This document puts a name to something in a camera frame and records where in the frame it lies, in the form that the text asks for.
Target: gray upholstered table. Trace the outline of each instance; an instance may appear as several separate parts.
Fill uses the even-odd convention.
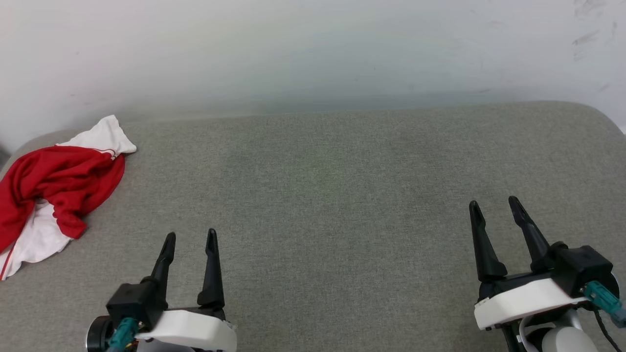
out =
[[[517,195],[550,242],[593,246],[626,282],[626,138],[586,106],[122,127],[138,151],[83,237],[0,282],[1,351],[81,351],[91,320],[119,284],[150,272],[170,231],[168,301],[191,306],[207,229],[218,230],[240,351],[504,351],[502,335],[473,320],[472,199],[509,272],[530,263],[507,205]],[[37,138],[18,155],[74,133]]]

